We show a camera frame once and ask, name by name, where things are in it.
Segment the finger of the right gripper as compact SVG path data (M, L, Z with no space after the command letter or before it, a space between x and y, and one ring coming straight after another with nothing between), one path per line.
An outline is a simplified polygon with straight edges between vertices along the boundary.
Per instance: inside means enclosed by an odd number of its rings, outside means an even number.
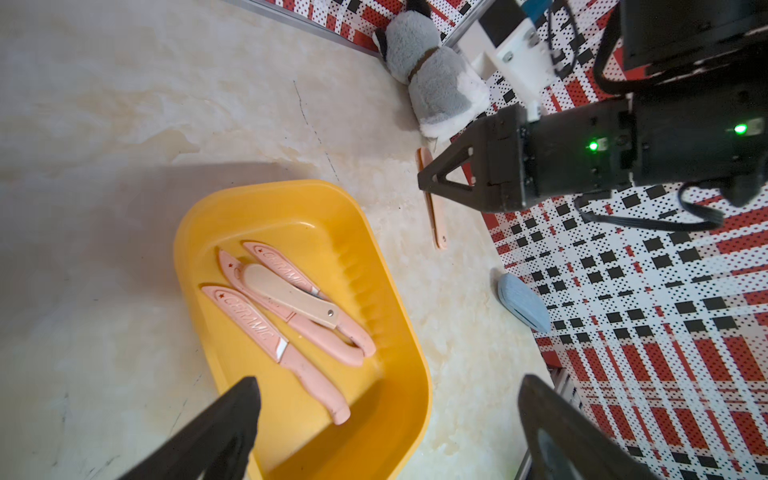
M464 185L448 175L468 165L475 183ZM474 210L488 210L488 166L486 136L470 130L462 133L448 148L425 166L417 176L420 190L452 200Z

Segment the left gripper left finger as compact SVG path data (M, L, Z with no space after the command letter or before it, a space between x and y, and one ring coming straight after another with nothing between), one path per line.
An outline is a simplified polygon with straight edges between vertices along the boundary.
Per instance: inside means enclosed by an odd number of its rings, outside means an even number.
M242 378L124 479L243 479L261 412L257 379Z

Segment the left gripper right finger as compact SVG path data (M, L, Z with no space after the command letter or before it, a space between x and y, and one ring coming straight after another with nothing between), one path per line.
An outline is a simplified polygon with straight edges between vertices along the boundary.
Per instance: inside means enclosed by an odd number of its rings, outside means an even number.
M541 378L527 375L518 409L535 479L654 479Z

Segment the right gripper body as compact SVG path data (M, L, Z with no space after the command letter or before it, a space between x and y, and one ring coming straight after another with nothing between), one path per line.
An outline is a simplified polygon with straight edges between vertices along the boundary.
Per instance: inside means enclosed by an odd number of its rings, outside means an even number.
M471 124L475 208L521 211L546 199L630 184L635 154L629 101L614 98L529 122L519 105Z

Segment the beige folding knife large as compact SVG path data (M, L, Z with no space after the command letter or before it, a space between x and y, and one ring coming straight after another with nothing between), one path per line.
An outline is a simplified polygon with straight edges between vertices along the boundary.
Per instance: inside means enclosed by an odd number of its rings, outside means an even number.
M419 170L423 170L433 161L430 150L425 147L418 149L417 157L419 160ZM446 250L448 248L448 238L441 198L435 198L429 192L425 192L425 198L427 201L428 213L431 221L433 238L436 248L440 250Z

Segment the yellow plastic storage box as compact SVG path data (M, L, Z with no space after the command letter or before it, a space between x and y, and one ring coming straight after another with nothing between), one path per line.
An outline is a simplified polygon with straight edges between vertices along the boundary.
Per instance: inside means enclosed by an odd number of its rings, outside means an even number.
M301 180L214 193L181 221L174 260L218 389L257 379L251 478L390 479L402 470L428 425L431 382L370 226L344 190ZM253 264L337 305L339 325L325 328L249 291L243 272ZM342 393L349 420L335 425L203 285L243 294Z

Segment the beige folding knife small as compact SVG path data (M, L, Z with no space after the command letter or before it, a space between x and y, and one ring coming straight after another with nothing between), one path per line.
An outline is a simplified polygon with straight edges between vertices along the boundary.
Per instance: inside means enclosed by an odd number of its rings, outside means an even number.
M249 291L325 328L335 329L339 325L341 310L337 305L295 287L265 266L247 266L243 272L243 282Z

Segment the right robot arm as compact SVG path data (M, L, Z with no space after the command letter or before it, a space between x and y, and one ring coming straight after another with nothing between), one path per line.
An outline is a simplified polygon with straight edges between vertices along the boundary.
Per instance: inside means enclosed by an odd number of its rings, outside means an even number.
M479 119L418 176L421 190L486 213L570 195L587 222L669 232L715 230L719 210L682 201L690 223L600 215L594 200L630 186L715 189L731 205L767 182L767 5L621 1L593 66L606 99L541 115L551 54L515 1L492 1L459 43L518 103Z

